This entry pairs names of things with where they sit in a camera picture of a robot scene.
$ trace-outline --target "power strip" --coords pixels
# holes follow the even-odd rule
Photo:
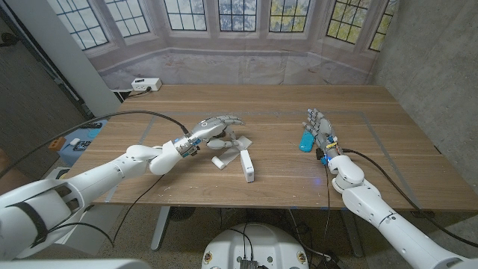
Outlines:
[[[158,91],[161,85],[159,78],[136,78],[131,83],[135,91],[145,91],[148,87],[151,87],[151,91]]]

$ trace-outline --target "blue object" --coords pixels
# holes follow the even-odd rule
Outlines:
[[[314,146],[314,135],[309,131],[304,131],[302,135],[302,140],[300,141],[299,149],[303,152],[310,152]]]
[[[88,133],[88,137],[89,137],[89,138],[95,138],[95,137],[99,134],[99,131],[101,131],[101,129],[91,130],[91,131]]]
[[[68,164],[69,166],[72,166],[77,160],[78,158],[80,158],[81,154],[83,154],[84,150],[73,150],[73,147],[72,145],[70,145],[69,143],[75,139],[75,138],[80,138],[80,141],[92,141],[94,139],[94,137],[91,137],[90,134],[91,133],[95,133],[95,137],[98,135],[99,131],[101,129],[103,129],[103,127],[105,127],[106,123],[108,121],[107,120],[100,120],[100,121],[97,121],[97,123],[103,123],[103,126],[100,128],[100,129],[78,129],[70,134],[68,134],[67,136],[65,136],[66,138],[66,142],[65,144],[63,145],[62,149],[61,150],[58,150],[57,153],[58,155],[61,157],[61,159],[66,162],[66,164]]]

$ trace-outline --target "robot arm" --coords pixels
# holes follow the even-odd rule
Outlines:
[[[219,116],[203,120],[190,134],[163,146],[130,146],[113,161],[71,179],[44,179],[0,196],[0,261],[28,257],[56,242],[74,226],[51,229],[80,220],[86,207],[121,181],[141,176],[149,167],[155,175],[169,172],[179,160],[195,155],[198,144],[213,142],[213,149],[232,146],[232,124],[237,117]],[[218,142],[223,132],[232,142]]]
[[[323,163],[337,175],[332,185],[342,194],[345,206],[375,226],[413,268],[449,268],[455,263],[470,262],[438,246],[381,198],[379,190],[365,179],[363,170],[343,155],[330,122],[322,113],[309,109],[308,121],[303,125],[323,150]]]

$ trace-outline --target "concrete wall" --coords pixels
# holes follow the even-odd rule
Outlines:
[[[476,193],[477,44],[478,1],[401,0],[371,80],[387,87]]]

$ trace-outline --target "white foam block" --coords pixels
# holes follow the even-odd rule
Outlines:
[[[251,157],[247,149],[240,151],[240,164],[242,164],[242,171],[246,177],[246,182],[254,181],[254,167],[252,165]]]
[[[238,146],[233,146],[232,148],[226,150],[221,156],[219,156],[219,159],[224,163],[224,165],[228,165],[231,161],[234,161],[236,157],[239,156],[240,151],[243,149],[247,149],[251,144],[252,141],[247,139],[245,136],[239,137],[239,142],[240,142],[240,149],[238,149]]]

